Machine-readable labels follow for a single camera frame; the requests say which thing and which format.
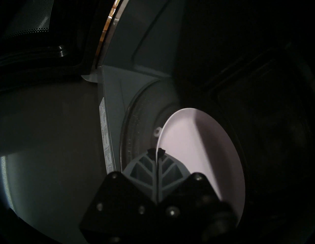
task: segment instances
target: white plate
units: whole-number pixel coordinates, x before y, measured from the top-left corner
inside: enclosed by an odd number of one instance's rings
[[[241,161],[230,137],[214,118],[194,108],[178,110],[165,123],[157,148],[181,161],[190,173],[203,173],[240,221],[245,204]]]

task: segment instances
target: black panel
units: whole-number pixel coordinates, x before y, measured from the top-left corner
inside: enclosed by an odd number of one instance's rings
[[[10,19],[0,23],[0,89],[89,73],[114,1],[3,1],[0,15],[9,9]]]

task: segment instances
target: mesh screen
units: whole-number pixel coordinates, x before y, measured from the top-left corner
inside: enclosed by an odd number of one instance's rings
[[[17,11],[1,39],[49,30],[54,0],[28,0]]]

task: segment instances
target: metal bolt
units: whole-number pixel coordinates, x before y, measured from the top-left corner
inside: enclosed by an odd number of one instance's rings
[[[175,206],[170,206],[166,209],[166,215],[172,218],[178,217],[180,214],[179,208]]]
[[[139,214],[144,214],[145,211],[146,211],[145,207],[141,205],[139,207]]]
[[[200,174],[195,174],[195,180],[202,180],[202,176]]]
[[[96,208],[98,211],[102,211],[103,210],[103,204],[100,202],[96,205]]]

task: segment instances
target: label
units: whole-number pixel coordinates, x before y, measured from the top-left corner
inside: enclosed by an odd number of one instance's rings
[[[107,129],[107,119],[105,111],[105,101],[104,98],[100,103],[100,127],[102,131],[103,149],[106,164],[107,174],[114,171],[114,165],[112,160],[112,152],[109,143],[108,129]]]

